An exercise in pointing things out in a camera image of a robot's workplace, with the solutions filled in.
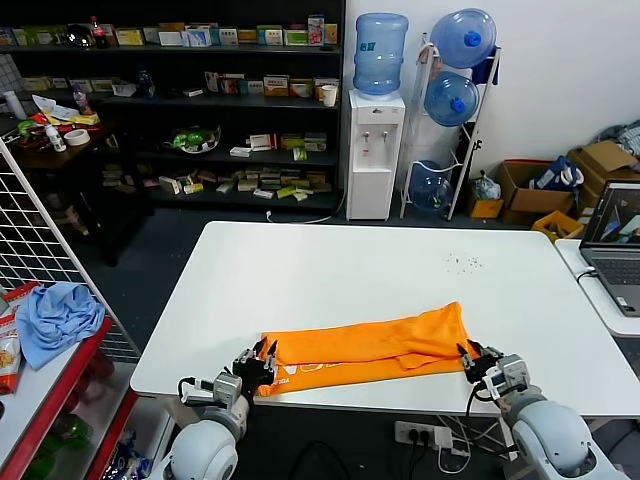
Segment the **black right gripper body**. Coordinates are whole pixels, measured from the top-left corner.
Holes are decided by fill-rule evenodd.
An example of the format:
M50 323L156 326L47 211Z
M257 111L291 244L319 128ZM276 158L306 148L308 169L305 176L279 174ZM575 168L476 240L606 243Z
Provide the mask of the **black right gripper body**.
M477 384L486 376L488 370L493 368L499 360L474 360L474 366L469 371L464 370L467 381L470 384Z

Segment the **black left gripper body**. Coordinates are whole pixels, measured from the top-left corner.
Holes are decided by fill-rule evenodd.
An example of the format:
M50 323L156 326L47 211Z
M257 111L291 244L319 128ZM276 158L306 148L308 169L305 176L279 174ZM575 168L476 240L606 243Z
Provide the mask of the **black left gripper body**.
M232 372L242 380L242 393L255 394L260 386L269 386L274 382L275 370L267 362L256 358L235 360Z

